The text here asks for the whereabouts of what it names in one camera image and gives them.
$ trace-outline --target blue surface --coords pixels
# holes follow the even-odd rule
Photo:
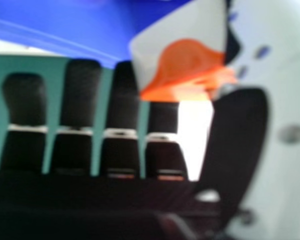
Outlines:
[[[133,36],[189,1],[0,0],[0,39],[113,68]]]

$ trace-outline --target green wall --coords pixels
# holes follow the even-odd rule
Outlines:
[[[43,173],[47,173],[50,165],[50,156],[53,148],[55,132],[59,126],[59,115],[63,90],[63,78],[65,66],[68,62],[65,57],[35,57],[35,56],[0,56],[0,155],[5,140],[8,126],[8,112],[2,97],[1,85],[7,74],[13,72],[28,72],[40,74],[44,80],[47,91],[47,124],[49,132],[45,148],[45,158],[42,168]],[[100,147],[102,134],[106,121],[109,92],[111,87],[113,71],[103,69],[102,78],[99,85],[98,103],[94,124],[93,136],[93,159],[91,174],[97,175],[99,172]],[[145,175],[144,162],[144,135],[146,134],[149,104],[143,102],[139,111],[139,148],[141,157],[141,176]]]

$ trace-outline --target orange plastic part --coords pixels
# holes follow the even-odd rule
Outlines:
[[[223,66],[224,54],[193,39],[170,44],[161,54],[152,82],[141,91],[151,102],[202,101],[213,98],[225,83],[236,83],[234,72]]]

